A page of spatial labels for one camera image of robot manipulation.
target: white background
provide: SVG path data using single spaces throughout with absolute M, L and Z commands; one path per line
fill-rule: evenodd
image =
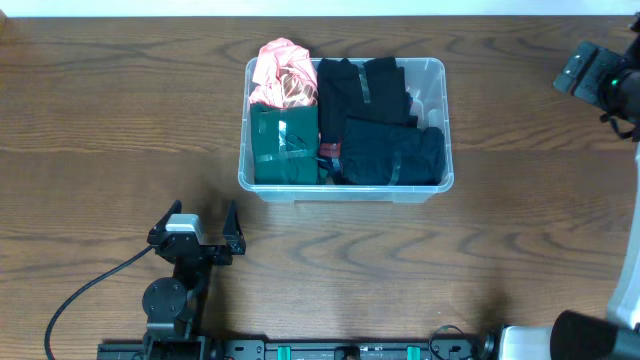
M 640 0 L 0 0 L 9 17 L 633 15 Z

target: plastic bin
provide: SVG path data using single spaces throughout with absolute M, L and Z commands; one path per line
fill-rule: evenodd
M 318 66 L 322 59 L 312 59 Z M 353 59 L 358 64 L 370 59 Z M 397 58 L 398 66 L 405 68 L 405 84 L 413 97 L 411 114 L 417 115 L 418 126 L 428 124 L 439 127 L 445 136 L 447 165 L 438 186 L 359 186 L 359 185 L 256 185 L 253 177 L 251 151 L 251 119 L 249 95 L 256 87 L 251 81 L 257 58 L 247 64 L 244 78 L 244 105 L 242 112 L 242 139 L 238 182 L 243 189 L 258 194 L 267 202 L 309 201 L 393 201 L 396 203 L 423 203 L 434 194 L 443 193 L 453 185 L 453 158 L 449 131 L 449 108 L 444 65 L 435 58 Z

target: pink cloth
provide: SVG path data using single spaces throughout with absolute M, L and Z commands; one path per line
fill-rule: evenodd
M 260 49 L 253 71 L 258 84 L 249 97 L 251 104 L 277 108 L 318 104 L 318 80 L 309 50 L 280 38 Z

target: wire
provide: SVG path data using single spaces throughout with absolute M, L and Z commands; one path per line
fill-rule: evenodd
M 433 356 L 435 356 L 438 360 L 445 360 L 442 358 L 442 356 L 438 355 L 437 351 L 433 350 L 433 346 L 431 346 L 432 342 L 433 342 L 433 338 L 440 332 L 440 331 L 444 331 L 444 330 L 449 330 L 449 329 L 456 329 L 458 330 L 458 332 L 460 334 L 462 334 L 462 336 L 466 337 L 466 335 L 464 334 L 464 332 L 462 332 L 462 330 L 460 330 L 460 328 L 458 328 L 455 325 L 443 325 L 440 326 L 433 334 L 431 334 L 431 337 L 429 338 L 429 351 L 431 351 L 431 354 L 433 354 Z M 464 357 L 464 358 L 460 358 L 460 360 L 468 360 L 471 359 L 473 357 L 473 354 Z
M 97 278 L 89 281 L 85 286 L 81 287 L 80 289 L 78 289 L 78 291 L 76 291 L 73 295 L 71 295 L 67 299 L 67 301 L 62 303 L 58 311 L 56 311 L 56 313 L 51 318 L 51 321 L 49 321 L 49 326 L 47 326 L 47 331 L 44 333 L 44 350 L 47 353 L 47 359 L 55 360 L 55 358 L 53 357 L 53 353 L 51 352 L 51 332 L 53 331 L 53 326 L 56 324 L 56 321 L 58 320 L 58 318 L 60 317 L 64 309 L 66 309 L 67 306 L 69 306 L 69 304 L 71 304 L 73 300 L 75 300 L 78 296 L 80 296 L 80 294 L 87 291 L 87 289 L 99 283 L 100 281 L 108 278 L 109 276 L 117 273 L 118 271 L 126 268 L 127 266 L 133 264 L 136 260 L 140 259 L 142 256 L 144 256 L 144 254 L 148 253 L 151 249 L 152 249 L 151 246 L 147 246 L 146 249 L 140 251 L 136 256 L 116 266 L 110 271 L 98 276 Z

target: brown tabletop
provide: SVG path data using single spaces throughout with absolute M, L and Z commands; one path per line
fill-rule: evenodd
M 0 43 L 0 357 L 44 358 L 60 304 L 146 246 L 175 199 L 247 255 L 212 279 L 206 328 L 272 339 L 420 338 L 443 324 L 603 316 L 636 192 L 634 146 L 554 91 L 582 40 L 621 52 L 629 18 L 9 20 Z M 285 36 L 314 57 L 436 57 L 456 180 L 424 205 L 267 204 L 237 182 L 244 69 Z M 80 296 L 59 359 L 140 339 L 148 254 Z

